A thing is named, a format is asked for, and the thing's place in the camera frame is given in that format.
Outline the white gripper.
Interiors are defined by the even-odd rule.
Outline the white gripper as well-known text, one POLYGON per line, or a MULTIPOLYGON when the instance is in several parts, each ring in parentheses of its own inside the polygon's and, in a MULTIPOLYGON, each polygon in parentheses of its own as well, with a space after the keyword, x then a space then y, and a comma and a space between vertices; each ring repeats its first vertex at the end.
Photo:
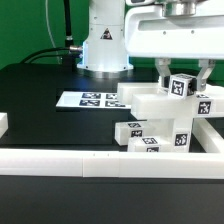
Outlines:
POLYGON ((161 5, 132 8, 125 18, 125 46, 132 57, 156 58, 164 89, 169 88, 170 58, 200 59, 196 90, 204 91, 214 60, 224 59, 224 3, 199 3, 195 15, 174 17, 165 17, 161 5))

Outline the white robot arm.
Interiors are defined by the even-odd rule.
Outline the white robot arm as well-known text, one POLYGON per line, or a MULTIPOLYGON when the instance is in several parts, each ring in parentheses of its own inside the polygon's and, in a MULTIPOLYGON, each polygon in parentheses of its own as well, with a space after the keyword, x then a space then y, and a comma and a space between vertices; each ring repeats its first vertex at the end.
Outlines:
POLYGON ((130 69, 131 57, 153 58, 163 78, 172 59, 197 59, 195 88, 204 90, 224 60, 224 0, 89 0, 78 67, 103 77, 130 69))

